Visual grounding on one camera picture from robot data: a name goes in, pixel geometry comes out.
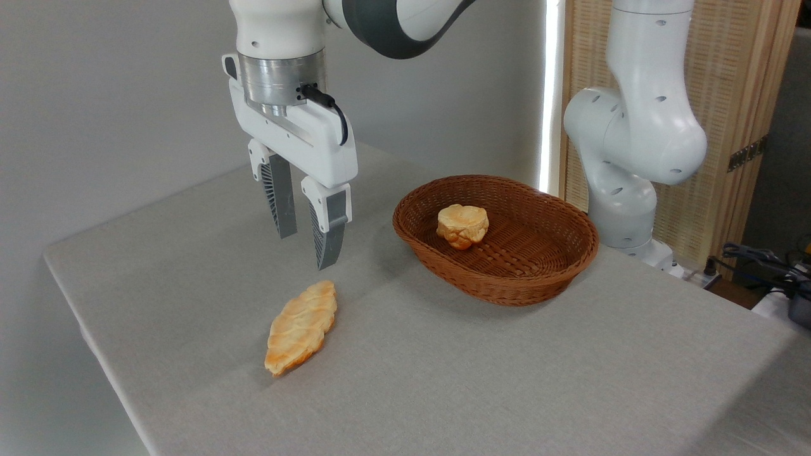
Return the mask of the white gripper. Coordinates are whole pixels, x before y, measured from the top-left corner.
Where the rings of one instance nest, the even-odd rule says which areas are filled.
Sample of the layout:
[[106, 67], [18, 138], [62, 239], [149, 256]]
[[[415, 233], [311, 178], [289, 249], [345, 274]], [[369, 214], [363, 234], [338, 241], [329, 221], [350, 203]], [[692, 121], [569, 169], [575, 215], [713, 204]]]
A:
[[326, 89], [325, 55], [258, 60], [225, 54], [221, 64], [238, 123], [253, 138], [247, 147], [252, 173], [263, 187], [276, 231], [281, 239], [297, 233], [292, 164], [309, 175], [301, 185], [317, 268], [334, 265], [352, 220], [348, 182], [357, 176], [357, 148], [350, 122], [304, 94], [304, 87]]

